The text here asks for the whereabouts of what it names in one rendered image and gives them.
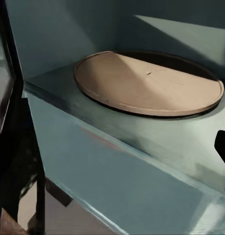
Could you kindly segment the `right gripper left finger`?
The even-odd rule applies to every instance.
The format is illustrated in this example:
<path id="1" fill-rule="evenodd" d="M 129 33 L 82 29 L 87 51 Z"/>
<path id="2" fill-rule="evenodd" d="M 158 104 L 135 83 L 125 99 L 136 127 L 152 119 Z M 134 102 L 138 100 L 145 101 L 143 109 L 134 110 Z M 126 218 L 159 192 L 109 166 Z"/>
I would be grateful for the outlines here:
<path id="1" fill-rule="evenodd" d="M 19 149 L 20 141 L 16 129 L 0 134 L 0 180 L 10 167 Z"/>

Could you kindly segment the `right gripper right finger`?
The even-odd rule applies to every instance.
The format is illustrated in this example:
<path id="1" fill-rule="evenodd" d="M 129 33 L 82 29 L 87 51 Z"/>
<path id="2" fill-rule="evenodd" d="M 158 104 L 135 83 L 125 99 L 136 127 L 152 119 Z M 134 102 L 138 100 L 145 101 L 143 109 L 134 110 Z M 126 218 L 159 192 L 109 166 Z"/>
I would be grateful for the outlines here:
<path id="1" fill-rule="evenodd" d="M 225 162 L 225 131 L 219 130 L 215 139 L 215 149 Z"/>

